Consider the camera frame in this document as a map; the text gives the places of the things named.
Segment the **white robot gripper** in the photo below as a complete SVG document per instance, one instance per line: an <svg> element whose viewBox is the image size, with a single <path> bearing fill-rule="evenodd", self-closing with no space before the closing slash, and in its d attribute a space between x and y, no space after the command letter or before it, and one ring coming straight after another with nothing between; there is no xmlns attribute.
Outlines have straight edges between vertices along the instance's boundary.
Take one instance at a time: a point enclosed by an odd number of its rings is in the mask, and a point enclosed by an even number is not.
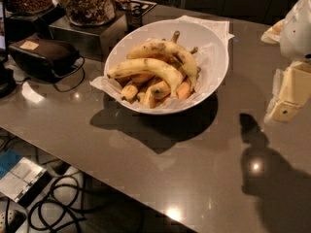
<svg viewBox="0 0 311 233"><path fill-rule="evenodd" d="M311 0L298 0L261 40L278 44L281 54L293 61L276 70L268 105L269 120L289 122L311 98L311 65L306 63L311 61Z"/></svg>

